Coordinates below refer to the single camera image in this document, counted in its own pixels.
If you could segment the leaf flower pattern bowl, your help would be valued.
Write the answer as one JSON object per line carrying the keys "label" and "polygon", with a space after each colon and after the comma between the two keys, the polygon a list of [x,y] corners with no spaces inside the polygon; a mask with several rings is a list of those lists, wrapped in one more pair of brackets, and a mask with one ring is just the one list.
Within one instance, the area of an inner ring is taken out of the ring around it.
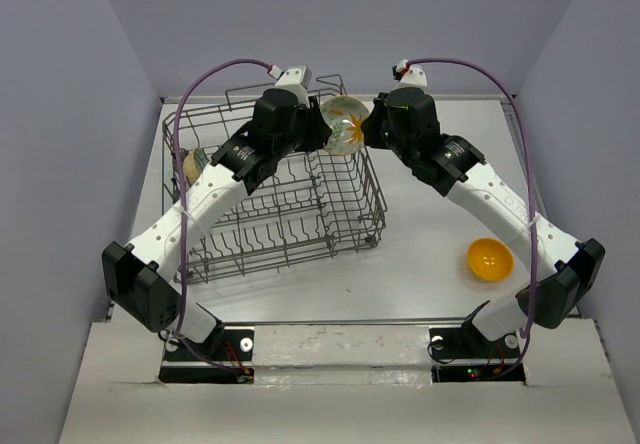
{"label": "leaf flower pattern bowl", "polygon": [[351,96],[338,95],[320,106],[321,115],[331,130],[325,150],[333,156],[349,156],[364,147],[362,124],[369,116],[366,105]]}

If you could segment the blue yellow sun bowl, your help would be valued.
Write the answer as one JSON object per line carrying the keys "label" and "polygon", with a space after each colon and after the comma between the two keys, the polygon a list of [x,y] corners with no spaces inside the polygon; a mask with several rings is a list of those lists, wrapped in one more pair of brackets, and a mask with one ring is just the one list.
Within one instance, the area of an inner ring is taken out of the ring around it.
{"label": "blue yellow sun bowl", "polygon": [[202,172],[197,150],[194,150],[184,157],[182,170],[187,185],[192,186]]}

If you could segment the teal green bowl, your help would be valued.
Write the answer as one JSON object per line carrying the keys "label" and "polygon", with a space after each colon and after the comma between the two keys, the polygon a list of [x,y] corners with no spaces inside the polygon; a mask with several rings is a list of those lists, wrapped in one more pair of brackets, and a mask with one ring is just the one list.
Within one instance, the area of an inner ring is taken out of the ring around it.
{"label": "teal green bowl", "polygon": [[196,147],[192,152],[193,167],[198,174],[201,174],[204,168],[210,163],[210,158],[206,154],[205,150],[201,147]]}

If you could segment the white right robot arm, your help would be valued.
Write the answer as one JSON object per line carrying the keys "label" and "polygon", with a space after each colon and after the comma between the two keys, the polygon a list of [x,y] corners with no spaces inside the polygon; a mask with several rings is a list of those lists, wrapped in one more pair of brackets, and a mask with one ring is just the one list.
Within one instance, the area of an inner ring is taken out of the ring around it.
{"label": "white right robot arm", "polygon": [[529,213],[483,153],[465,138],[441,132],[435,101],[423,90],[379,94],[362,131],[366,146],[392,151],[415,178],[474,216],[534,274],[522,289],[467,316],[456,339],[468,354],[482,356],[529,324],[557,328],[592,288],[604,246],[594,238],[579,241]]}

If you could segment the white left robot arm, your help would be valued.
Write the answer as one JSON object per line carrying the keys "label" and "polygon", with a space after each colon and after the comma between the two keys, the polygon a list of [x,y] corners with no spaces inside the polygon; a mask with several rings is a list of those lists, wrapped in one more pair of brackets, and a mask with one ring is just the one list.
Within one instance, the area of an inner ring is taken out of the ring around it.
{"label": "white left robot arm", "polygon": [[186,271],[188,251],[271,178],[282,159],[323,148],[330,134],[316,98],[302,104],[290,91],[266,90],[251,119],[212,155],[164,215],[127,244],[112,242],[104,249],[110,299],[150,332],[169,331],[198,358],[213,360],[224,341],[223,322],[172,280]]}

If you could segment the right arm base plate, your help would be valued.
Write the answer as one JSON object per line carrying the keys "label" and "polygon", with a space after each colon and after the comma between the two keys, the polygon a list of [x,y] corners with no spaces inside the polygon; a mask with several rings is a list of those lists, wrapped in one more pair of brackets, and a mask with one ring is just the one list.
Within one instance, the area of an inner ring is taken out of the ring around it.
{"label": "right arm base plate", "polygon": [[468,344],[461,331],[461,327],[429,329],[427,352],[433,363],[434,384],[526,382],[516,334],[507,334],[497,341],[481,338],[476,344]]}

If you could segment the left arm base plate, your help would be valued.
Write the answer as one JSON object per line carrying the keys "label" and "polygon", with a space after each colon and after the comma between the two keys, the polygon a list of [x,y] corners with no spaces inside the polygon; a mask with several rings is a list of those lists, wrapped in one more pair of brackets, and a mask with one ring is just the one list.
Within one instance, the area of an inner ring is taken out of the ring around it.
{"label": "left arm base plate", "polygon": [[185,344],[170,331],[158,333],[163,353],[158,379],[165,384],[250,385],[254,383],[255,328],[229,326],[222,341],[209,351]]}

